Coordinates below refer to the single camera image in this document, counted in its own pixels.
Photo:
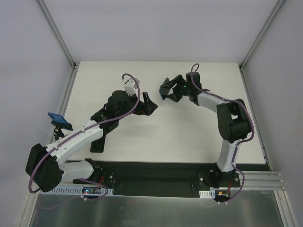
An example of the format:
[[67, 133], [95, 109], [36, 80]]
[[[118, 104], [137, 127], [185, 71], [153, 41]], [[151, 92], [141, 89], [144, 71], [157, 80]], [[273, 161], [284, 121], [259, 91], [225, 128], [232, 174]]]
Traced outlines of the black folding phone stand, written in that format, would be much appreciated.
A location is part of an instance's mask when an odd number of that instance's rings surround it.
[[91, 143], [90, 152], [91, 153], [103, 153], [105, 146], [106, 137], [103, 136], [98, 140], [95, 140]]

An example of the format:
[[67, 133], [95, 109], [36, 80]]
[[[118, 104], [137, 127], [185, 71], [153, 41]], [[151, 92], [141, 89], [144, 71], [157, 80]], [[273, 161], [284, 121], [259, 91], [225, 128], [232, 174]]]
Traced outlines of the black smartphone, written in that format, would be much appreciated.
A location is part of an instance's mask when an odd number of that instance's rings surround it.
[[160, 94], [162, 100], [165, 100], [166, 96], [168, 95], [168, 92], [170, 90], [169, 85], [170, 85], [169, 78], [165, 78], [162, 85], [160, 85], [159, 94]]
[[47, 115], [52, 119], [51, 124], [56, 128], [73, 131], [72, 125], [62, 115], [51, 112], [48, 112]]

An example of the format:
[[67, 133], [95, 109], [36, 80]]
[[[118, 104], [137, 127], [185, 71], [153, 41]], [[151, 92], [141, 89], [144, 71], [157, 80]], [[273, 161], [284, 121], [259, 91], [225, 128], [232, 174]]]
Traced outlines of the black round-base phone stand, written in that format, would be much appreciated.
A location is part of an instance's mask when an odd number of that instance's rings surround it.
[[65, 135], [60, 127], [55, 127], [54, 129], [54, 139], [59, 140], [60, 138], [64, 138]]

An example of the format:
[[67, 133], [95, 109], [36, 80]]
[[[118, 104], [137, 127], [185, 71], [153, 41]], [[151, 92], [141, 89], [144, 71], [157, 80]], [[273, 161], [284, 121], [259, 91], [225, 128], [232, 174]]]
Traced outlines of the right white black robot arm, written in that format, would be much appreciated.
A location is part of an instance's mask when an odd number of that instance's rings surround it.
[[217, 115], [218, 131], [223, 140], [221, 151], [213, 171], [204, 176], [203, 182], [213, 188], [225, 186], [235, 176], [240, 144], [248, 141], [249, 133], [254, 133], [244, 101], [225, 99], [202, 88], [197, 72], [187, 73], [185, 78], [178, 75], [173, 80], [165, 79], [159, 93], [162, 99], [174, 102], [187, 96], [197, 106], [205, 107]]

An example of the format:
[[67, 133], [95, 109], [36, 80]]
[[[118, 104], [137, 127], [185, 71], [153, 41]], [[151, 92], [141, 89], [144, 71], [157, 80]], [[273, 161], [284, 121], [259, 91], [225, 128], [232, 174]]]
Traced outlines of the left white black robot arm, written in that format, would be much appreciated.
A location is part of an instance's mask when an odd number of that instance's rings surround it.
[[130, 114], [149, 116], [157, 107], [146, 92], [129, 95], [126, 91], [114, 91], [103, 108], [80, 129], [54, 143], [46, 146], [38, 143], [31, 148], [26, 165], [29, 192], [49, 192], [61, 182], [101, 185], [103, 173], [95, 161], [86, 158], [68, 163], [67, 160], [88, 144], [93, 150], [103, 150], [104, 145], [96, 142], [104, 142], [106, 135], [118, 127], [120, 119]]

